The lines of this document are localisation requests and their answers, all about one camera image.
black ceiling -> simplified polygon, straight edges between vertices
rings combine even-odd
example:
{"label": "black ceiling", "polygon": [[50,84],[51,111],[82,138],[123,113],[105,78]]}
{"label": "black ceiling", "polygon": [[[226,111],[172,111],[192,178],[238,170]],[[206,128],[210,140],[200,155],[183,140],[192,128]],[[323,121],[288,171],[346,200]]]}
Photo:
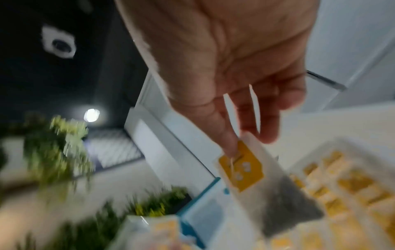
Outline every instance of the black ceiling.
{"label": "black ceiling", "polygon": [[[96,107],[101,117],[91,126],[123,126],[147,66],[112,0],[91,1],[90,14],[77,1],[0,3],[0,123],[22,121],[29,111],[82,119]],[[43,50],[43,24],[74,35],[73,59]]]}

finger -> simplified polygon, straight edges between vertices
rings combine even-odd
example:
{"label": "finger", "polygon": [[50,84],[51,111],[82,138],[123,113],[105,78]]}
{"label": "finger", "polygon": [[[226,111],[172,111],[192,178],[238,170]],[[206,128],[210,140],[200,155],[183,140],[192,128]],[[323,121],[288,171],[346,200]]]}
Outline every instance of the finger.
{"label": "finger", "polygon": [[304,58],[297,60],[272,79],[279,88],[278,106],[281,110],[297,107],[303,103],[306,98]]}
{"label": "finger", "polygon": [[263,143],[272,143],[279,136],[280,109],[277,105],[277,88],[261,82],[252,86],[259,104],[260,133],[257,138]]}
{"label": "finger", "polygon": [[258,133],[256,128],[254,105],[249,86],[229,94],[237,114],[240,131],[248,131],[253,135]]}
{"label": "finger", "polygon": [[171,99],[169,101],[174,110],[191,120],[228,156],[232,157],[237,154],[238,138],[229,118],[224,118],[226,107],[223,97],[200,106],[186,106]]}

cabinet door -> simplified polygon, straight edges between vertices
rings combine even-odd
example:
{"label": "cabinet door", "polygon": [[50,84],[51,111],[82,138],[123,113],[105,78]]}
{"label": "cabinet door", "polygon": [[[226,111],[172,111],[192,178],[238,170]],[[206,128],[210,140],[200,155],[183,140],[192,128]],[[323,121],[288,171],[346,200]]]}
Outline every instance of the cabinet door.
{"label": "cabinet door", "polygon": [[395,99],[395,49],[350,88],[340,93],[328,108],[368,105]]}
{"label": "cabinet door", "polygon": [[322,0],[307,69],[346,84],[395,35],[394,0]]}

orange tea tag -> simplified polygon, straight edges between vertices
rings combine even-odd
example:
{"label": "orange tea tag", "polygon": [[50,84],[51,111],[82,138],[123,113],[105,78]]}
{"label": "orange tea tag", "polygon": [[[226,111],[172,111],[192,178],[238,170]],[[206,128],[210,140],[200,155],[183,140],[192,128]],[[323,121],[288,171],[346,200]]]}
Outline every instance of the orange tea tag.
{"label": "orange tea tag", "polygon": [[237,146],[239,149],[237,157],[229,159],[223,155],[218,161],[232,185],[242,192],[261,180],[264,175],[262,164],[244,142],[239,141]]}

ceiling light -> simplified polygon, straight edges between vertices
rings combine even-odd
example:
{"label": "ceiling light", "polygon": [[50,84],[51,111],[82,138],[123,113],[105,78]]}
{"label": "ceiling light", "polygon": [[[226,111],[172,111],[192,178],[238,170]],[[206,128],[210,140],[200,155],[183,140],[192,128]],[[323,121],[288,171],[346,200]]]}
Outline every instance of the ceiling light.
{"label": "ceiling light", "polygon": [[94,121],[97,121],[97,119],[99,118],[99,115],[100,115],[99,110],[95,110],[95,109],[91,108],[85,112],[84,120],[87,122],[94,122]]}

